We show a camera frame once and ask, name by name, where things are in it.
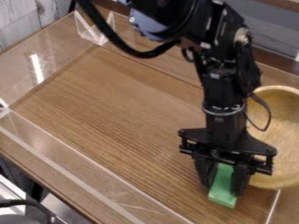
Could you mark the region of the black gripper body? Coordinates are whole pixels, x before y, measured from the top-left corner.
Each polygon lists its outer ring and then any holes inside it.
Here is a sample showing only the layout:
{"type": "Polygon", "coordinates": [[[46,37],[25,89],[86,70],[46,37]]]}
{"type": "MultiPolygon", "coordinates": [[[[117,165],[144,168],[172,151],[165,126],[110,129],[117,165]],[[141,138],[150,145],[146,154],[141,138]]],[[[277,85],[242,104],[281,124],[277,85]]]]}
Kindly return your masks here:
{"type": "Polygon", "coordinates": [[[276,148],[252,137],[246,130],[246,116],[238,113],[206,113],[204,128],[180,129],[180,151],[201,154],[217,164],[248,165],[249,174],[272,175],[276,148]]]}

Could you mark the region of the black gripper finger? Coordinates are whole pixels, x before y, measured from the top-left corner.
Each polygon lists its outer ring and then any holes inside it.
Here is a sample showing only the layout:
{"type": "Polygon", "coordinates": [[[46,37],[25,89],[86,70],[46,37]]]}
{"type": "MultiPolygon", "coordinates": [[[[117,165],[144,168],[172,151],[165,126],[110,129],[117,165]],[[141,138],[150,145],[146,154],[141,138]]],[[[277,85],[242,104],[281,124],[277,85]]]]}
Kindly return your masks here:
{"type": "Polygon", "coordinates": [[[241,196],[249,181],[249,169],[246,164],[237,164],[233,167],[232,191],[236,197],[241,196]]]}
{"type": "Polygon", "coordinates": [[[214,179],[216,171],[217,171],[217,163],[209,159],[206,159],[201,154],[194,153],[192,155],[194,169],[197,172],[197,176],[200,178],[200,183],[210,188],[212,181],[214,179]]]}

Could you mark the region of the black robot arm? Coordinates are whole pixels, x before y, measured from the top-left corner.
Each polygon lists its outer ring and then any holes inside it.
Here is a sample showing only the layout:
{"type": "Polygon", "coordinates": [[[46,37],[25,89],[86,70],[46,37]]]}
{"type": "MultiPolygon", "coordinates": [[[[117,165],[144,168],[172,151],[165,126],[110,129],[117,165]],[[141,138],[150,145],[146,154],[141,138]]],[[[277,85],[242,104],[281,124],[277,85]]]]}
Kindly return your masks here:
{"type": "Polygon", "coordinates": [[[116,0],[130,8],[129,20],[152,41],[174,41],[194,64],[202,87],[205,126],[180,129],[180,152],[190,155],[205,187],[221,164],[232,166],[228,191],[241,196],[254,173],[269,175],[276,148],[246,129],[248,98],[258,101],[260,69],[244,18],[220,0],[116,0]]]}

